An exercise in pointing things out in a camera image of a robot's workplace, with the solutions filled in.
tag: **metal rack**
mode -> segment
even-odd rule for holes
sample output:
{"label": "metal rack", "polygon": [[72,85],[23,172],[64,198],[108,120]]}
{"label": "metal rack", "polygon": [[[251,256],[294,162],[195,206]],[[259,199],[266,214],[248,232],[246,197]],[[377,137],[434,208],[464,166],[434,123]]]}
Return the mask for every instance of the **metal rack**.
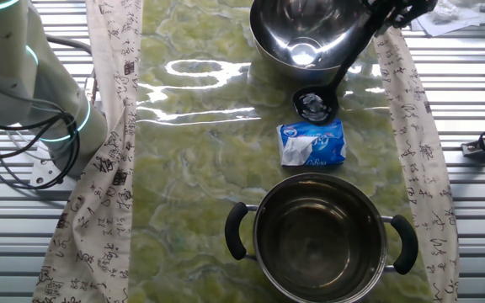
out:
{"label": "metal rack", "polygon": [[[89,43],[83,0],[33,3],[46,33]],[[460,147],[485,130],[485,24],[431,39],[424,32],[404,30],[403,34],[429,97],[452,182],[460,233],[459,302],[485,303],[485,163],[463,157]],[[91,57],[68,47],[52,47],[83,85],[93,68]],[[15,149],[4,133],[0,141],[2,150]],[[33,159],[21,155],[8,162],[20,177],[29,179]],[[0,303],[30,302],[69,194],[17,192],[0,182]]]}

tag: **pot rim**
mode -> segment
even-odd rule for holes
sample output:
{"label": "pot rim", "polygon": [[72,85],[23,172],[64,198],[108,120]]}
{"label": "pot rim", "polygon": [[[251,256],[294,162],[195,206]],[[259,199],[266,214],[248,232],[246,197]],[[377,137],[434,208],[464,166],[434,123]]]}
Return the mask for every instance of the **pot rim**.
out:
{"label": "pot rim", "polygon": [[[379,261],[379,264],[376,266],[376,270],[374,272],[373,277],[371,280],[366,284],[366,286],[360,290],[358,293],[355,295],[351,295],[349,297],[344,296],[341,298],[338,298],[336,300],[327,300],[327,301],[321,301],[321,302],[315,302],[315,301],[309,301],[309,300],[304,300],[296,295],[293,295],[289,290],[285,289],[282,287],[276,280],[273,278],[272,274],[269,272],[267,267],[264,265],[263,259],[261,258],[261,254],[259,253],[259,246],[258,246],[258,222],[259,222],[259,215],[261,214],[262,209],[264,206],[267,204],[267,200],[270,199],[270,197],[276,193],[278,190],[281,190],[284,188],[287,184],[292,183],[293,181],[297,181],[300,179],[305,179],[305,178],[311,178],[311,179],[321,179],[321,180],[326,180],[335,184],[338,184],[342,187],[345,187],[349,190],[351,194],[354,194],[357,198],[362,199],[366,205],[369,207],[370,212],[374,215],[376,219],[376,224],[378,225],[379,228],[379,234],[381,235],[381,258]],[[376,285],[377,281],[379,281],[379,278],[381,277],[384,269],[385,269],[385,263],[386,263],[386,257],[388,255],[388,243],[387,243],[387,237],[386,237],[386,231],[385,231],[385,225],[383,223],[383,220],[381,218],[381,214],[377,210],[376,206],[373,204],[371,199],[362,192],[359,188],[354,186],[352,183],[343,180],[342,178],[339,177],[334,177],[331,175],[328,175],[326,173],[300,173],[295,176],[289,177],[281,181],[280,183],[277,183],[266,195],[265,197],[261,200],[261,203],[259,203],[258,209],[256,210],[256,216],[253,222],[253,247],[254,247],[254,253],[256,256],[256,259],[259,263],[259,267],[263,270],[265,275],[267,276],[267,279],[278,289],[280,292],[282,292],[284,295],[286,295],[288,298],[296,301],[296,302],[304,302],[304,303],[352,303],[356,302],[360,298],[362,298],[364,295],[366,295],[368,292],[370,292],[371,289]]]}

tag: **ladle handle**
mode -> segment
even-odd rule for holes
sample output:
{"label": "ladle handle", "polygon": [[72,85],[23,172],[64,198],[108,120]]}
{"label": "ladle handle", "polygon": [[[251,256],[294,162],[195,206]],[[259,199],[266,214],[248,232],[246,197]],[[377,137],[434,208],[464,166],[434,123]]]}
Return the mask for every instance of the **ladle handle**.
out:
{"label": "ladle handle", "polygon": [[345,57],[344,62],[340,65],[336,71],[336,75],[333,80],[328,84],[328,87],[332,92],[336,93],[336,88],[342,82],[345,74],[353,63],[357,60],[357,57],[362,51],[368,46],[371,38],[379,30],[379,28],[385,23],[386,17],[394,9],[394,7],[389,3],[389,1],[380,1],[381,3],[377,5],[375,11],[370,15],[370,18],[362,26],[362,31],[360,37],[353,46],[351,51],[348,52],[347,57]]}
{"label": "ladle handle", "polygon": [[255,259],[254,256],[246,253],[246,248],[244,248],[243,242],[239,235],[239,227],[241,226],[241,221],[249,210],[256,210],[257,207],[254,205],[246,206],[243,202],[239,202],[233,206],[232,210],[227,215],[226,226],[224,229],[224,234],[226,236],[226,245],[232,256],[238,261],[243,258]]}
{"label": "ladle handle", "polygon": [[394,269],[399,274],[407,274],[417,261],[417,233],[414,231],[409,221],[402,215],[395,215],[393,218],[383,217],[383,220],[389,222],[402,239],[402,252],[400,252],[400,256],[397,258],[396,262],[394,262]]}

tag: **black ladle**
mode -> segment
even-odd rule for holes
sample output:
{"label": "black ladle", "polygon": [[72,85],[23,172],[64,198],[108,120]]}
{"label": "black ladle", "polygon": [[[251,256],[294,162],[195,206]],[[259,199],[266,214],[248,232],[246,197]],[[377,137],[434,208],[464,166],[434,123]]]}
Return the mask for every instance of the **black ladle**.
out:
{"label": "black ladle", "polygon": [[314,125],[326,125],[336,118],[339,110],[336,96],[338,85],[393,9],[394,6],[388,1],[380,3],[375,8],[368,21],[363,25],[359,39],[353,44],[351,51],[329,84],[304,87],[293,94],[293,105],[302,118]]}

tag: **green marble table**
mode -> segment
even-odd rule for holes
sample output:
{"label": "green marble table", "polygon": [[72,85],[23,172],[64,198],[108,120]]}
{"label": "green marble table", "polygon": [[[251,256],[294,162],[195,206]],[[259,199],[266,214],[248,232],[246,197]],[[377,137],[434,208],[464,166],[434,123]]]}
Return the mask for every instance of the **green marble table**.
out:
{"label": "green marble table", "polygon": [[[288,301],[257,263],[235,261],[224,223],[235,202],[258,204],[296,173],[326,172],[361,188],[383,215],[411,218],[402,167],[370,45],[338,91],[347,160],[280,165],[276,126],[300,121],[300,86],[253,47],[248,0],[145,1],[131,242],[130,303]],[[241,225],[253,251],[253,214]],[[386,225],[389,263],[401,249]],[[422,258],[383,274],[362,300],[432,301]]]}

